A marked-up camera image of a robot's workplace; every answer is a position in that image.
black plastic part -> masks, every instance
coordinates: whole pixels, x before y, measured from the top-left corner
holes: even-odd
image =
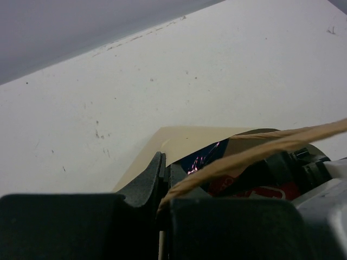
[[[293,176],[301,194],[332,179],[322,161],[304,165]]]
[[[180,165],[172,164],[170,166],[170,178],[169,178],[169,188],[176,185],[181,180],[185,179],[188,175],[185,173],[185,171],[182,169]],[[210,198],[211,195],[209,195],[206,191],[204,191],[202,188],[197,187],[193,189],[191,192],[185,195],[185,197],[189,198]]]
[[[170,207],[170,259],[317,259],[287,201],[175,199]]]
[[[157,153],[116,194],[1,198],[0,259],[157,259],[162,163]]]
[[[247,167],[232,185],[218,194],[218,197],[231,196],[259,186],[280,186],[290,181],[294,181],[303,194],[331,179],[323,165],[324,161],[330,159],[326,156],[312,155],[307,148],[294,153],[274,154]]]

white wall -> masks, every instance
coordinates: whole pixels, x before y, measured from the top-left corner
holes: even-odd
[[[0,85],[220,0],[1,0]]]

red label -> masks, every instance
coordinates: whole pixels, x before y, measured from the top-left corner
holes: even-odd
[[[224,176],[218,180],[212,182],[209,186],[209,193],[212,196],[219,194],[226,187],[230,186],[235,179],[230,176]],[[285,183],[281,186],[262,186],[252,188],[248,191],[240,192],[233,195],[232,197],[238,198],[278,198],[278,199],[287,199],[293,200],[300,196],[299,189],[294,182]]]

cardboard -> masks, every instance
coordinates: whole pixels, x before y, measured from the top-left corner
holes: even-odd
[[[113,192],[119,191],[142,173],[158,151],[166,154],[166,165],[194,153],[214,142],[255,128],[171,126],[160,128],[141,150]]]

brown string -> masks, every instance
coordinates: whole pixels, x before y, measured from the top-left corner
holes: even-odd
[[[272,154],[281,151],[296,150],[302,148],[310,142],[346,132],[347,119],[334,123],[327,123],[326,125],[295,129],[294,131],[295,134],[216,160],[196,173],[187,176],[185,179],[178,182],[174,187],[169,189],[166,196],[160,202],[158,212],[165,208],[171,199],[187,194],[194,188],[199,187],[210,180],[225,175],[226,172],[228,172],[228,174],[230,174],[230,172],[238,173],[239,171],[235,171],[238,168],[247,167],[248,165],[269,157]]]
[[[268,132],[268,133],[258,133],[258,134],[240,134],[240,135],[233,135],[229,137],[230,140],[248,140],[248,139],[268,139],[268,138],[282,138],[287,137],[289,135],[301,133],[304,131],[311,130],[317,126],[309,126],[309,127],[303,127],[303,128],[297,128],[297,129],[289,129],[289,130],[281,130],[281,131],[274,131],[274,132]]]

